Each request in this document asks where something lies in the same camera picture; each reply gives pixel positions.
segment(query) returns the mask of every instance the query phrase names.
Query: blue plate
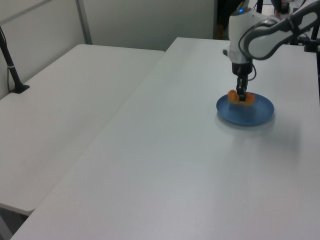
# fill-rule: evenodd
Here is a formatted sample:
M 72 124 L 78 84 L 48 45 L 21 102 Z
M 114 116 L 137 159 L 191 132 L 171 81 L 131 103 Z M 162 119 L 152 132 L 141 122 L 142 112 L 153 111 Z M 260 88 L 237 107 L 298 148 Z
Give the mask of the blue plate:
M 223 119 L 240 126 L 264 124 L 271 119 L 275 111 L 272 102 L 259 94 L 255 94 L 252 106 L 231 104 L 228 95 L 224 95 L 216 102 L 216 109 Z

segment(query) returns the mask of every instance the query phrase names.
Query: black stand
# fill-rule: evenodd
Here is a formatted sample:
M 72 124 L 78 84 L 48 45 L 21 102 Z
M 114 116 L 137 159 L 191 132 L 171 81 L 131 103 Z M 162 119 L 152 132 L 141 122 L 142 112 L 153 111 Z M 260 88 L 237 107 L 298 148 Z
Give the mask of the black stand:
M 29 86 L 23 85 L 22 82 L 20 81 L 14 62 L 12 61 L 12 58 L 10 56 L 10 53 L 7 47 L 7 42 L 1 27 L 0 27 L 0 48 L 15 84 L 15 88 L 11 92 L 16 94 L 21 94 L 22 92 L 27 90 Z
M 310 42 L 308 42 L 304 46 L 305 52 L 308 52 L 308 53 L 317 53 L 318 52 L 319 41 L 317 41 L 317 36 L 318 36 L 319 27 L 320 27 L 320 25 L 317 25 L 313 28 Z
M 258 0 L 256 3 L 256 12 L 261 13 L 262 12 L 262 6 L 264 4 L 264 0 Z

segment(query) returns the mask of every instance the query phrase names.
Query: orange object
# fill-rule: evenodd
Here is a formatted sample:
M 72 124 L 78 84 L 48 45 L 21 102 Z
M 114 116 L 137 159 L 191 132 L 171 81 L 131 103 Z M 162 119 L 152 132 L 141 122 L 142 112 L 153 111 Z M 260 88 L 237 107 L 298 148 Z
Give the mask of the orange object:
M 245 93 L 245 101 L 240 101 L 240 97 L 235 90 L 230 90 L 228 92 L 228 101 L 231 104 L 244 104 L 247 106 L 252 106 L 255 103 L 256 95 L 246 92 Z

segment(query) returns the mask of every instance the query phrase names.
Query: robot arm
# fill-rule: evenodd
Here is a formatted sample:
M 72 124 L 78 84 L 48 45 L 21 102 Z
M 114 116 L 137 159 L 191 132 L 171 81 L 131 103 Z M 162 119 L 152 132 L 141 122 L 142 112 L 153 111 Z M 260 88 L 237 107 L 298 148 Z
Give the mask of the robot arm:
M 237 75 L 237 93 L 246 100 L 248 75 L 253 70 L 252 60 L 265 60 L 293 37 L 320 24 L 320 0 L 307 0 L 286 19 L 279 20 L 262 15 L 250 8 L 235 11 L 229 19 L 229 49 L 223 50 L 232 62 Z

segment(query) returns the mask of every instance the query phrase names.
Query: white table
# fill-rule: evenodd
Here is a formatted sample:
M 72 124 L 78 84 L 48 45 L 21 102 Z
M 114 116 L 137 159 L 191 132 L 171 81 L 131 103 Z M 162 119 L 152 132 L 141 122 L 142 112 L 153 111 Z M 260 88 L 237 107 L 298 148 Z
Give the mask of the white table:
M 239 127 L 228 44 L 178 38 L 12 240 L 318 240 L 316 55 L 255 61 L 275 118 Z
M 0 101 L 0 207 L 29 215 L 164 52 L 78 45 Z

